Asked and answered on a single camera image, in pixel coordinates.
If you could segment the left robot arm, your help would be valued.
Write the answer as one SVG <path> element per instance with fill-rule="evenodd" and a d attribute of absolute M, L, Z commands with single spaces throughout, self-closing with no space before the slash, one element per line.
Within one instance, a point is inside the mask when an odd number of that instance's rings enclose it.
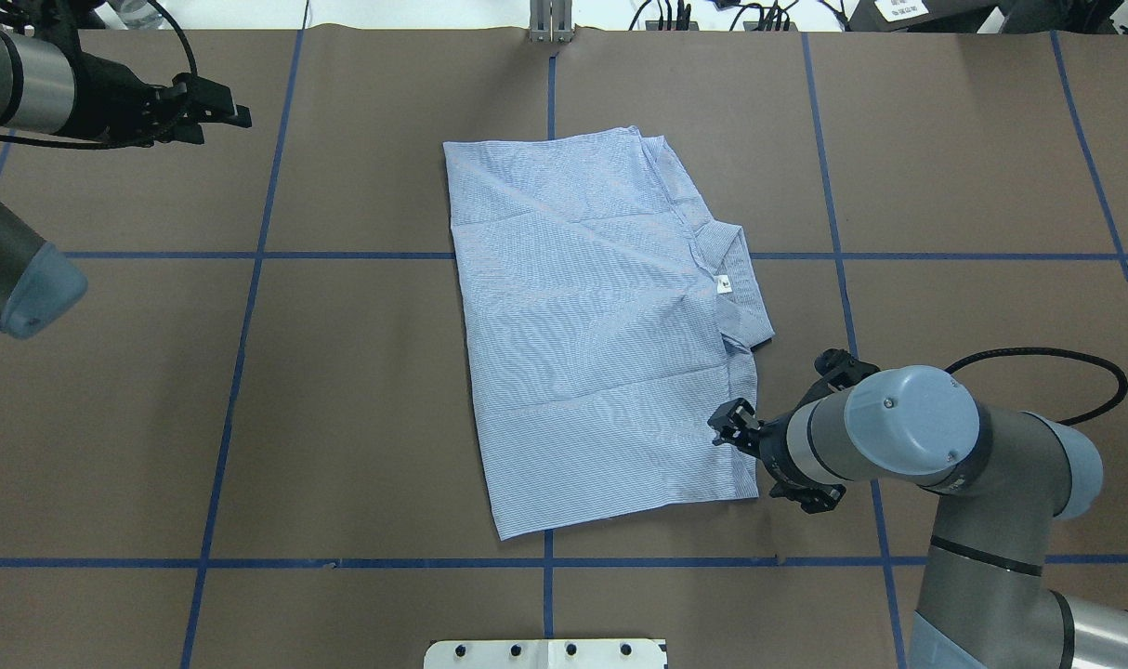
<path fill-rule="evenodd" d="M 0 337 L 28 340 L 71 313 L 89 280 L 55 234 L 80 215 L 134 220 L 139 188 L 118 157 L 202 147 L 210 127 L 253 127 L 249 107 L 208 79 L 190 34 L 161 1 L 180 64 L 136 72 L 85 45 L 102 26 L 102 1 L 0 1 Z"/>

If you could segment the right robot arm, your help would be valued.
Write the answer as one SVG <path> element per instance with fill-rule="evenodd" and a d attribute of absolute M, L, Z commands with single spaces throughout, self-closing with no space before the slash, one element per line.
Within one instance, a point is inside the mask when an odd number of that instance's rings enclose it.
<path fill-rule="evenodd" d="M 1054 522 L 1087 512 L 1104 484 L 1102 457 L 1075 419 L 985 405 L 957 370 L 1001 356 L 1085 361 L 1128 381 L 1112 361 L 1065 347 L 994 347 L 937 367 L 882 370 L 843 347 L 816 360 L 818 381 L 794 410 L 756 415 L 722 403 L 715 444 L 760 463 L 772 498 L 832 511 L 849 483 L 907 481 L 937 500 L 913 614 L 913 668 L 1128 668 L 1128 610 L 1043 584 Z"/>

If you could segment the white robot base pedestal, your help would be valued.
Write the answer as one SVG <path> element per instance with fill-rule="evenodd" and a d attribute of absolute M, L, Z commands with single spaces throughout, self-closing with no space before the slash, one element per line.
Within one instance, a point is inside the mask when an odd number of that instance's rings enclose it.
<path fill-rule="evenodd" d="M 429 645 L 424 668 L 669 668 L 664 640 L 491 639 L 441 640 Z"/>

